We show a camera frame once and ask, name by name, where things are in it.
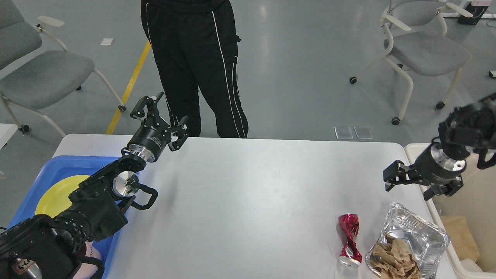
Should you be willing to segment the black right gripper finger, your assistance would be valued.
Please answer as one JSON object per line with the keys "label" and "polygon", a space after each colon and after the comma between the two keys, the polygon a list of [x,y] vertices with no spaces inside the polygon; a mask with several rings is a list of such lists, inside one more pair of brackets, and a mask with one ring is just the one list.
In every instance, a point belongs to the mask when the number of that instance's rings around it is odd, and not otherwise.
{"label": "black right gripper finger", "polygon": [[453,196],[459,189],[464,186],[463,179],[461,176],[455,177],[453,180],[446,184],[427,184],[427,191],[423,192],[423,198],[425,201],[430,200],[434,196],[445,195],[448,197]]}
{"label": "black right gripper finger", "polygon": [[419,184],[420,175],[416,169],[405,165],[402,161],[393,161],[383,170],[383,181],[386,192],[391,191],[396,185]]}

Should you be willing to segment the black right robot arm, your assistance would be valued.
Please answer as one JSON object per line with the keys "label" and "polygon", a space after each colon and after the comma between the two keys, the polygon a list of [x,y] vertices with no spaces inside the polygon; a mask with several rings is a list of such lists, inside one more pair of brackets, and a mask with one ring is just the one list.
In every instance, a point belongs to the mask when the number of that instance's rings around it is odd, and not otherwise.
{"label": "black right robot arm", "polygon": [[440,122],[439,135],[416,158],[412,165],[394,161],[383,170],[386,191],[396,185],[418,184],[427,186],[425,201],[434,196],[453,196],[463,187],[462,173],[466,159],[478,154],[477,168],[495,166],[496,147],[495,94],[464,107],[455,107],[445,121]]}

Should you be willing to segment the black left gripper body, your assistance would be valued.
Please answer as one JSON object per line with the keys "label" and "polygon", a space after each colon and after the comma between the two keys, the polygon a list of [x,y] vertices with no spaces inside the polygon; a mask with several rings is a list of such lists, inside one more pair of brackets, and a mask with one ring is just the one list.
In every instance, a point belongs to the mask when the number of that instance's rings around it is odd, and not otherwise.
{"label": "black left gripper body", "polygon": [[156,162],[163,150],[172,141],[170,129],[171,126],[168,124],[158,128],[142,125],[129,141],[127,150],[146,162]]}

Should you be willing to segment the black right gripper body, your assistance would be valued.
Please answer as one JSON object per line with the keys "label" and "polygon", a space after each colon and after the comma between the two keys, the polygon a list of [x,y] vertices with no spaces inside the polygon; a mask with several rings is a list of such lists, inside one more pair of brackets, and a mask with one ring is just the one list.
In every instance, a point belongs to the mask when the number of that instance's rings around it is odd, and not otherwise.
{"label": "black right gripper body", "polygon": [[441,143],[431,143],[411,165],[411,179],[422,185],[446,185],[466,170],[465,159],[449,157]]}

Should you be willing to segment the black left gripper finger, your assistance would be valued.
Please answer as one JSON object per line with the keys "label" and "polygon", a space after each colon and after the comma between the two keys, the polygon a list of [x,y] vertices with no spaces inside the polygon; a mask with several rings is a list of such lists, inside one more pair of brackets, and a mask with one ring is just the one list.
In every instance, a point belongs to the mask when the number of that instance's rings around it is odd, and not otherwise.
{"label": "black left gripper finger", "polygon": [[167,131],[168,136],[177,137],[175,141],[170,140],[167,144],[172,152],[179,150],[188,139],[188,131],[186,126],[188,119],[188,116],[182,117],[176,127],[172,127]]}
{"label": "black left gripper finger", "polygon": [[140,120],[141,125],[154,130],[167,130],[169,123],[160,117],[157,103],[165,95],[160,92],[157,96],[144,96],[136,103],[130,112],[130,117]]}

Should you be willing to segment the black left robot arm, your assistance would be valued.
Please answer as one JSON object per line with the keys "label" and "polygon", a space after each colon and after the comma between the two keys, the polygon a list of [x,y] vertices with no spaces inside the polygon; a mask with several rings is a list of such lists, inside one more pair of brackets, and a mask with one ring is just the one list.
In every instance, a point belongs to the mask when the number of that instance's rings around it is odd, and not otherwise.
{"label": "black left robot arm", "polygon": [[68,196],[70,207],[56,217],[36,214],[1,234],[2,279],[72,279],[83,264],[96,267],[92,279],[103,277],[103,261],[78,251],[124,227],[128,208],[154,205],[158,192],[141,184],[138,172],[156,162],[166,147],[179,150],[188,138],[188,116],[175,127],[160,117],[157,104],[164,95],[138,101],[130,115],[141,125],[122,156],[79,183]]}

